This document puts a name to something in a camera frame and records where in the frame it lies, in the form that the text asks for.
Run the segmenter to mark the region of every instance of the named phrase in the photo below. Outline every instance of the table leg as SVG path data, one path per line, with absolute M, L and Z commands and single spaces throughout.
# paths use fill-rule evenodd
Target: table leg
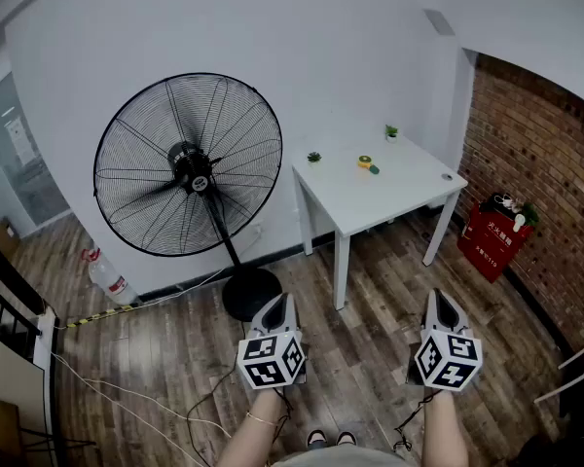
M 343 237 L 335 232 L 335 275 L 333 279 L 333 302 L 335 309 L 344 307 L 344 299 L 347 295 L 348 277 L 348 251 L 350 250 L 350 237 Z
M 458 200 L 458 194 L 460 191 L 456 191 L 448 196 L 446 203 L 444 204 L 444 210 L 441 212 L 439 217 L 439 222 L 435 228 L 435 233 L 430 239 L 430 244 L 428 244 L 428 249 L 426 249 L 426 254 L 424 259 L 421 260 L 426 266 L 432 263 L 435 259 L 435 254 L 437 254 L 437 249 L 439 249 L 439 244 L 441 244 L 441 239 L 444 238 L 448 224 L 450 223 L 450 218 L 452 218 L 452 213 L 455 211 L 456 201 Z
M 299 181 L 298 176 L 294 175 L 294 190 L 296 192 L 296 204 L 299 208 L 299 222 L 301 223 L 301 238 L 305 248 L 305 254 L 308 256 L 313 252 L 311 245 L 311 220 L 308 202 L 305 197 L 305 190 Z

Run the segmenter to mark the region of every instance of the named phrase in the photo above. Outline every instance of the bracelet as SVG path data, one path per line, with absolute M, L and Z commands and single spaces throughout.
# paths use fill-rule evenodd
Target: bracelet
M 277 424 L 275 424 L 274 422 L 268 422 L 267 420 L 263 420 L 262 418 L 258 418 L 255 415 L 252 415 L 251 412 L 247 412 L 246 416 L 250 416 L 251 418 L 253 418 L 254 420 L 257 420 L 258 422 L 264 422 L 265 424 L 269 424 L 272 427 L 277 427 Z

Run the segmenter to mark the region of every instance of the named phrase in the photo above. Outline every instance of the white table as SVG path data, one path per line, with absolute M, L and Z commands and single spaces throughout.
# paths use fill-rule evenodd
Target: white table
M 370 156 L 378 175 L 359 167 L 359 156 Z M 398 135 L 395 144 L 378 138 L 322 154 L 320 162 L 298 158 L 292 163 L 305 254 L 312 252 L 307 198 L 335 225 L 335 309 L 344 307 L 350 236 L 448 197 L 423 258 L 430 265 L 467 182 L 416 144 Z

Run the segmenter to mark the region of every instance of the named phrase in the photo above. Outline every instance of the fan guard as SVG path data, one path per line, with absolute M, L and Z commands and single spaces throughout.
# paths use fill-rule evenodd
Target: fan guard
M 95 156 L 94 194 L 113 232 L 140 251 L 229 249 L 273 191 L 281 155 L 276 115 L 254 88 L 217 74 L 174 76 L 113 117 Z

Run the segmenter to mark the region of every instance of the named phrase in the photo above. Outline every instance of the doorway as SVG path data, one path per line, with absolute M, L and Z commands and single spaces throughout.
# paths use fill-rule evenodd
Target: doorway
M 69 210 L 31 134 L 13 74 L 0 82 L 0 166 L 34 229 Z

